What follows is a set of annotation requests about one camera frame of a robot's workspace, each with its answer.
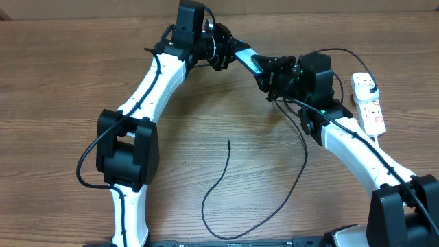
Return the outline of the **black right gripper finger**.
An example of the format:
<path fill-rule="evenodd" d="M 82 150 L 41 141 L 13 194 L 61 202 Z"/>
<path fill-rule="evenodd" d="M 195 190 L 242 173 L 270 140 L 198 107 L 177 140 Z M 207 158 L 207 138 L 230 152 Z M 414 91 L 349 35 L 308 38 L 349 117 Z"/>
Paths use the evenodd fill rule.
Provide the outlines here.
<path fill-rule="evenodd" d="M 272 82 L 273 79 L 275 78 L 276 78 L 276 73 L 272 71 L 263 72 L 255 76 L 259 89 L 264 93 L 272 92 L 273 89 Z"/>
<path fill-rule="evenodd" d="M 295 56 L 262 56 L 252 55 L 251 61 L 256 65 L 258 74 L 266 73 L 290 73 L 296 65 Z"/>

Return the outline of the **Samsung Galaxy smartphone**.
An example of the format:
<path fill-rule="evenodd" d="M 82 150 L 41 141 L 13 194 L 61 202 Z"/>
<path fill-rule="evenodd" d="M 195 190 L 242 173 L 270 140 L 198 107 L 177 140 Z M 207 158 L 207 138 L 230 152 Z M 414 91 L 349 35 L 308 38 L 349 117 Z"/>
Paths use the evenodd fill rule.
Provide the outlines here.
<path fill-rule="evenodd" d="M 259 54 L 252 48 L 242 49 L 241 51 L 235 52 L 235 59 L 238 60 L 249 72 L 254 76 L 259 76 L 262 74 L 260 66 L 254 59 Z"/>

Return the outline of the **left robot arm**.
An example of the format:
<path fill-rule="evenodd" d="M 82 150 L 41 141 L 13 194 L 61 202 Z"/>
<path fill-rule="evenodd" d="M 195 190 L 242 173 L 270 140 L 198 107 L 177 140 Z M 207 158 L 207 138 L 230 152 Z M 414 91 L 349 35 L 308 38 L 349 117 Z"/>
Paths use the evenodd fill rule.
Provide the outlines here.
<path fill-rule="evenodd" d="M 259 74 L 256 51 L 217 24 L 211 33 L 178 30 L 170 25 L 151 50 L 151 67 L 139 87 L 116 111 L 98 118 L 96 166 L 114 202 L 115 233 L 111 246 L 146 246 L 147 187 L 159 163 L 158 120 L 174 91 L 199 60 L 216 71 L 234 60 Z"/>

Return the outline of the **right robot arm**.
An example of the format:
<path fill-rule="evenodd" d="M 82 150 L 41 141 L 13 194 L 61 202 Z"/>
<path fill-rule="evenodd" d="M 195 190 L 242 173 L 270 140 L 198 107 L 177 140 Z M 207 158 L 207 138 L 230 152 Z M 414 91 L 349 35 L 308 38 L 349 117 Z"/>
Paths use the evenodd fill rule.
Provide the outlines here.
<path fill-rule="evenodd" d="M 252 55 L 259 88 L 269 100 L 298 104 L 306 134 L 338 157 L 370 196 L 368 221 L 329 231 L 322 246 L 437 246 L 438 180 L 417 176 L 387 155 L 334 98 L 331 58 Z"/>

